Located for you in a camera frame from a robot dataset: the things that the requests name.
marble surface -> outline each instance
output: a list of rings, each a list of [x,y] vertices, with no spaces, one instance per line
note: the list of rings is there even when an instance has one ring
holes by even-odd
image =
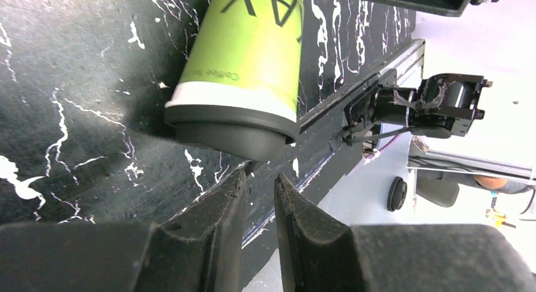
[[[414,12],[391,6],[304,3],[300,116],[415,28]],[[180,145],[164,124],[208,5],[0,0],[0,224],[164,222],[246,162]]]

black round object on floor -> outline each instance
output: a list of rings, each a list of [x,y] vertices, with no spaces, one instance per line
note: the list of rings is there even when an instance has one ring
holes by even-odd
[[[406,200],[408,193],[408,184],[402,177],[396,177],[391,184],[389,196],[387,197],[387,210],[394,212],[400,210]]]

